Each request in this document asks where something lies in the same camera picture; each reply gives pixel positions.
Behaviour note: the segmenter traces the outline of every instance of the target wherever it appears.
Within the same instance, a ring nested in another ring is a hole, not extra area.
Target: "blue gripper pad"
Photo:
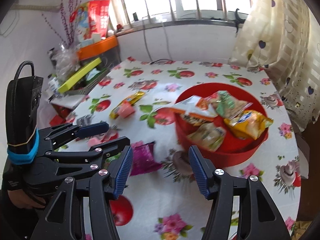
[[[199,191],[206,199],[210,195],[209,180],[213,177],[215,167],[210,160],[202,157],[197,146],[189,148],[189,161],[196,178]]]
[[[94,123],[80,127],[75,135],[81,139],[91,137],[97,134],[106,133],[109,130],[109,125],[106,122]]]
[[[110,170],[111,187],[113,189],[114,199],[118,199],[123,193],[127,178],[133,162],[133,150],[126,146],[117,160],[111,161],[108,170]]]

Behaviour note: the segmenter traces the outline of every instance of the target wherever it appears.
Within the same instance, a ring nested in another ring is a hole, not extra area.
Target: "table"
[[[244,163],[224,170],[244,178],[257,175],[292,232],[300,200],[299,154],[286,109],[264,69],[190,61],[159,61],[150,65],[129,57],[113,68],[69,118],[81,124],[108,122],[111,129],[97,137],[100,141],[127,136],[133,146],[156,142],[154,158],[163,166],[158,171],[128,178],[123,195],[133,206],[133,217],[126,225],[117,227],[121,239],[201,239],[212,202],[199,193],[185,163],[179,164],[183,151],[172,115],[158,109],[171,106],[184,90],[205,82],[241,87],[254,95],[274,119],[268,139],[255,154]],[[136,103],[136,113],[126,119],[109,119],[110,111],[137,90],[147,93]],[[145,115],[151,112],[154,114],[150,121]],[[88,149],[85,139],[72,141],[60,150]],[[238,210],[239,199],[235,197],[230,239],[237,230]],[[87,239],[91,239],[87,209],[85,230]]]

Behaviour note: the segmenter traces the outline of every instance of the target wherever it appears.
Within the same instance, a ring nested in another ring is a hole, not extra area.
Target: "red bowl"
[[[247,108],[247,110],[256,110],[262,113],[263,115],[267,116],[267,113],[264,110],[263,106],[253,95],[241,88],[223,83],[205,83],[193,86],[185,90],[178,97],[176,103],[185,100],[193,95],[205,98],[219,90],[226,90],[230,93],[230,95],[234,96],[239,100],[251,102],[252,105],[249,108]],[[191,124],[185,122],[179,114],[175,114],[174,118],[178,140],[181,143],[182,147],[187,151],[190,148],[190,146],[195,145],[194,142],[189,140],[187,135],[195,132],[198,129],[198,127],[194,127]],[[222,117],[216,117],[213,123],[216,126],[221,126],[225,128],[225,130],[227,131],[226,137],[224,138],[222,145],[216,152],[209,151],[199,145],[197,146],[200,152],[202,153],[203,157],[210,159],[216,168],[234,166],[246,161],[255,153],[260,144],[268,139],[268,129],[266,129],[262,133],[262,135],[256,140],[241,140],[236,138],[231,133],[231,131],[223,122]]]

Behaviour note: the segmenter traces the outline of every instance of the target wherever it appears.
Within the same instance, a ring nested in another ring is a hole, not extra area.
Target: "red gift bag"
[[[108,31],[110,0],[93,0],[81,4],[70,16],[70,22],[76,21],[78,41],[91,38],[94,32],[105,37]]]
[[[110,0],[89,2],[89,20],[91,33],[101,33],[105,37],[108,31]]]

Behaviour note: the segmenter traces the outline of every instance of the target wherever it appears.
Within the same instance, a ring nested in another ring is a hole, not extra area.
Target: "purple snack bag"
[[[133,164],[131,176],[157,171],[162,168],[161,163],[155,162],[153,148],[155,142],[133,148]]]

